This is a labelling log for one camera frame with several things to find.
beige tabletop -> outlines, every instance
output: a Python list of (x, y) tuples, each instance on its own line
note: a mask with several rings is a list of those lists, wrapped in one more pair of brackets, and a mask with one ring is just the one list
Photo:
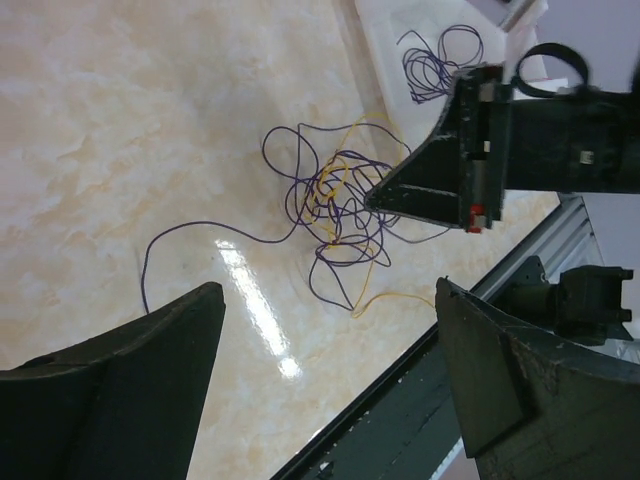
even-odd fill
[[(287, 186), (260, 155), (270, 128), (384, 111), (348, 0), (1, 0), (0, 69), (5, 369), (141, 316), (142, 255), (166, 228), (208, 219), (285, 233)], [(322, 155), (341, 139), (312, 137)], [(352, 141), (385, 150), (367, 132)], [(272, 156), (290, 166), (295, 141), (279, 142)], [(389, 239), (393, 266), (374, 271), (367, 295), (432, 298), (443, 275), (469, 287), (556, 204), (514, 199), (483, 235)], [(192, 227), (154, 247), (152, 308), (205, 281), (225, 288), (190, 479), (269, 478), (435, 322), (411, 299), (357, 320), (322, 304), (306, 285), (316, 244)], [(364, 273), (346, 274), (354, 294)]]

string bundle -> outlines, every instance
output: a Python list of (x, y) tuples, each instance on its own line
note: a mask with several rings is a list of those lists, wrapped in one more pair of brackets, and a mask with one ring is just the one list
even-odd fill
[[(271, 129), (262, 141), (262, 157), (271, 171), (289, 182), (289, 187), (284, 195), (285, 214), (291, 222), (289, 231), (278, 239), (262, 239), (231, 225), (200, 220), (176, 225), (161, 232), (151, 240), (144, 256), (140, 289), (145, 312), (149, 313), (145, 281), (151, 248), (165, 235), (195, 225), (223, 228), (256, 242), (272, 245), (287, 241), (297, 229), (306, 230), (317, 241), (314, 259), (307, 278), (311, 292), (319, 300), (343, 308), (351, 312), (354, 317), (362, 315), (376, 299), (391, 295), (419, 299), (433, 306), (429, 300), (417, 295), (387, 292), (374, 296), (361, 307), (373, 266), (391, 266), (391, 258), (385, 248), (385, 235), (389, 234), (409, 244), (418, 244), (444, 235), (448, 231), (447, 229), (437, 235), (418, 240), (406, 239), (391, 230), (398, 222), (398, 216), (369, 212), (365, 209), (364, 196), (366, 192), (393, 166), (390, 163), (373, 160), (362, 153), (345, 148), (347, 139), (353, 131), (361, 127), (380, 130), (392, 138), (404, 151), (410, 153), (409, 147), (390, 130), (375, 123), (363, 122), (365, 117), (361, 117), (353, 125), (337, 128), (322, 128), (301, 123), (296, 129), (286, 126)], [(303, 128), (320, 132), (348, 131), (340, 147), (323, 163), (316, 149), (303, 134)], [(268, 156), (269, 140), (276, 133), (285, 133), (296, 138), (297, 152), (293, 171), (283, 171), (274, 165)], [(313, 158), (313, 168), (308, 174), (302, 173), (302, 158), (305, 153), (311, 154)], [(340, 272), (345, 268), (363, 264), (369, 266), (367, 277), (358, 299), (353, 301), (347, 293)], [(320, 265), (326, 266), (331, 272), (339, 287), (341, 298), (327, 298), (317, 291), (314, 279)]]
[[(477, 40), (477, 48), (467, 60), (454, 61), (447, 52), (447, 37), (460, 34), (472, 35)], [(477, 65), (484, 57), (482, 37), (470, 25), (457, 24), (447, 28), (438, 38), (435, 51), (415, 30), (409, 30), (402, 35), (396, 45), (400, 45), (410, 35), (415, 36), (422, 45), (407, 49), (402, 56), (402, 66), (411, 99), (418, 105), (448, 95), (453, 74), (463, 67)]]

purple string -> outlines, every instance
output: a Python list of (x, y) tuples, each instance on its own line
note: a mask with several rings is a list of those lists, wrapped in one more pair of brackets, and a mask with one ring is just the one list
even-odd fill
[[(388, 129), (374, 123), (363, 122), (357, 125), (359, 127), (366, 126), (383, 131), (397, 143), (402, 145), (408, 153), (411, 153), (411, 149), (407, 144), (402, 142)], [(231, 225), (209, 220), (200, 220), (182, 223), (161, 232), (156, 235), (147, 246), (142, 266), (142, 275), (140, 277), (142, 303), (147, 314), (149, 313), (149, 303), (147, 299), (145, 281), (147, 277), (147, 269), (149, 267), (149, 255), (151, 253), (151, 248), (162, 237), (181, 228), (194, 225), (220, 227), (238, 233), (256, 242), (273, 245), (285, 242), (289, 237), (291, 237), (291, 235), (293, 235), (296, 229), (302, 227), (318, 241), (318, 246), (315, 249), (315, 258), (311, 264), (307, 278), (309, 289), (319, 300), (348, 311), (354, 310), (354, 304), (347, 294), (344, 283), (340, 278), (340, 269), (352, 267), (354, 265), (370, 264), (371, 262), (383, 267), (390, 267), (391, 258), (385, 249), (385, 233), (389, 233), (403, 242), (418, 244), (437, 238), (449, 231), (449, 229), (446, 229), (437, 235), (420, 240), (408, 240), (392, 232), (391, 228), (395, 226), (400, 219), (398, 216), (370, 212), (367, 211), (364, 206), (364, 197), (367, 191), (371, 189), (371, 187), (377, 183), (377, 180), (381, 179), (386, 172), (391, 170), (392, 166), (385, 162), (367, 158), (363, 154), (354, 150), (340, 150), (335, 152), (333, 156), (334, 163), (331, 166), (333, 171), (326, 175), (324, 180), (321, 181), (325, 165), (320, 165), (320, 159), (316, 150), (313, 148), (311, 142), (309, 142), (309, 140), (302, 134), (301, 130), (303, 127), (320, 132), (337, 132), (351, 128), (352, 125), (345, 125), (336, 128), (322, 128), (306, 123), (300, 123), (295, 130), (286, 126), (275, 127), (264, 137), (261, 150), (262, 157), (266, 165), (277, 175), (291, 181), (291, 185), (284, 196), (285, 214), (291, 221), (291, 229), (282, 238), (269, 240), (258, 238)], [(271, 160), (269, 160), (266, 152), (267, 142), (276, 132), (293, 134), (297, 138), (297, 158), (293, 173), (280, 170), (271, 162)], [(300, 173), (303, 149), (306, 149), (311, 153), (313, 157), (313, 164), (315, 165), (313, 173), (308, 176), (303, 176)], [(350, 172), (350, 177), (342, 184), (342, 188), (345, 192), (341, 197), (344, 198), (326, 198), (322, 192), (327, 194), (330, 190), (337, 187), (343, 178), (340, 174), (345, 175), (347, 173), (341, 162), (335, 162), (337, 158), (343, 158), (351, 161), (347, 166), (347, 169)], [(374, 177), (376, 182), (372, 181), (370, 177)], [(329, 220), (333, 224), (338, 240), (328, 241), (327, 238), (325, 238), (327, 236), (326, 232), (321, 230), (321, 233), (319, 233), (317, 231), (318, 229), (314, 228), (312, 219), (315, 222), (325, 222), (326, 220)], [(340, 245), (343, 249), (352, 250), (354, 254), (353, 257), (350, 260), (336, 260), (331, 258), (330, 248), (336, 245)], [(336, 284), (338, 285), (338, 288), (340, 289), (342, 300), (326, 298), (316, 290), (316, 287), (314, 286), (314, 273), (320, 264), (328, 267), (336, 281)]]
[[(450, 33), (469, 33), (478, 40), (476, 52), (467, 61), (454, 62), (449, 59), (446, 37)], [(482, 37), (470, 25), (458, 24), (447, 28), (438, 38), (436, 52), (415, 30), (409, 30), (402, 35), (396, 45), (400, 45), (400, 42), (408, 35), (415, 35), (424, 45), (424, 48), (409, 48), (402, 57), (402, 66), (409, 85), (411, 99), (418, 105), (448, 95), (453, 81), (453, 74), (463, 67), (477, 65), (484, 56)]]

yellow thread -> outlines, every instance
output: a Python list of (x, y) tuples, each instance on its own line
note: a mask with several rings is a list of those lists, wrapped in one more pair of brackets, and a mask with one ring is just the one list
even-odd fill
[[(349, 166), (347, 165), (347, 162), (341, 158), (340, 156), (338, 156), (338, 152), (342, 151), (344, 146), (346, 145), (347, 141), (349, 140), (349, 138), (351, 137), (351, 135), (353, 134), (353, 132), (355, 132), (355, 128), (357, 126), (360, 125), (360, 123), (363, 120), (366, 119), (370, 119), (370, 118), (382, 118), (383, 120), (385, 120), (387, 123), (389, 123), (389, 125), (391, 125), (393, 132), (398, 136), (398, 139), (400, 140), (401, 144), (399, 145), (400, 148), (400, 156), (399, 156), (399, 160), (397, 163), (400, 163), (400, 161), (402, 161), (403, 156), (402, 156), (402, 144), (404, 143), (404, 140), (402, 138), (402, 133), (400, 131), (400, 129), (398, 129), (398, 127), (389, 119), (389, 117), (387, 115), (385, 115), (384, 113), (378, 113), (378, 112), (373, 112), (373, 113), (366, 113), (364, 115), (362, 115), (360, 118), (358, 118), (349, 128), (349, 130), (347, 131), (347, 133), (344, 135), (344, 137), (342, 138), (342, 142), (340, 142), (340, 146), (336, 149), (335, 153), (329, 157), (324, 165), (324, 167), (322, 168), (322, 175), (320, 176), (320, 178), (317, 181), (318, 184), (318, 188), (316, 190), (314, 190), (313, 193), (313, 198), (311, 200), (311, 204), (314, 206), (313, 209), (315, 209), (315, 205), (316, 205), (316, 201), (318, 200), (318, 198), (320, 198), (323, 202), (329, 200), (330, 198), (335, 198), (336, 195), (338, 195), (338, 193), (340, 192), (340, 190), (344, 187), (345, 183), (347, 182), (347, 178), (348, 176), (351, 174), (353, 175), (353, 173), (351, 172), (351, 169), (349, 168)], [(338, 166), (334, 166), (334, 163), (339, 160), (342, 165), (338, 165)], [(340, 178), (340, 182), (338, 183), (338, 185), (336, 185), (335, 187), (332, 187), (328, 193), (324, 193), (320, 190), (321, 186), (324, 185), (324, 182), (327, 179), (327, 176), (331, 173), (337, 172), (337, 171), (341, 171), (344, 170), (344, 175), (342, 175), (342, 177)], [(341, 247), (341, 246), (345, 246), (345, 245), (341, 245), (340, 243), (338, 243), (340, 241), (340, 238), (338, 237), (337, 232), (335, 231), (335, 223), (332, 224), (332, 226), (334, 227), (333, 230), (330, 228), (331, 225), (329, 227), (325, 227), (324, 225), (320, 225), (316, 222), (316, 219), (313, 218), (312, 216), (310, 216), (308, 213), (305, 215), (306, 219), (308, 222), (310, 222), (311, 226), (316, 226), (318, 228), (320, 228), (321, 230), (325, 231), (329, 237), (329, 243), (330, 245), (327, 247), (327, 249), (331, 249), (334, 247)], [(373, 256), (373, 249), (371, 247), (367, 247), (367, 252), (369, 252), (372, 256)], [(364, 281), (364, 285), (362, 287), (362, 291), (360, 292), (360, 296), (358, 297), (357, 302), (355, 303), (355, 305), (353, 306), (353, 310), (351, 312), (351, 317), (352, 318), (360, 318), (362, 315), (364, 315), (367, 310), (369, 309), (369, 307), (371, 306), (371, 304), (373, 304), (376, 300), (379, 300), (380, 298), (384, 298), (384, 297), (402, 297), (402, 298), (412, 298), (412, 299), (416, 299), (416, 300), (420, 300), (424, 303), (426, 303), (427, 305), (429, 305), (431, 308), (435, 307), (433, 306), (433, 303), (429, 300), (427, 300), (426, 298), (423, 298), (419, 295), (413, 295), (413, 294), (409, 294), (409, 293), (399, 293), (399, 292), (384, 292), (384, 293), (379, 293), (378, 295), (375, 295), (374, 297), (372, 297), (371, 299), (369, 299), (369, 301), (362, 307), (361, 310), (358, 310), (358, 307), (360, 305), (360, 303), (362, 302), (362, 299), (364, 298), (367, 289), (369, 288), (369, 281), (371, 280), (371, 273), (373, 272), (373, 265), (374, 262), (371, 261), (369, 263), (369, 270), (367, 271), (367, 277)]]

red component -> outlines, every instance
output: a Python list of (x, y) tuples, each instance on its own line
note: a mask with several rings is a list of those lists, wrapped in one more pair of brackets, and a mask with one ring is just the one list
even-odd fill
[(469, 222), (469, 233), (482, 233), (482, 227), (477, 225), (476, 217), (484, 215), (484, 205), (471, 205), (471, 219)]

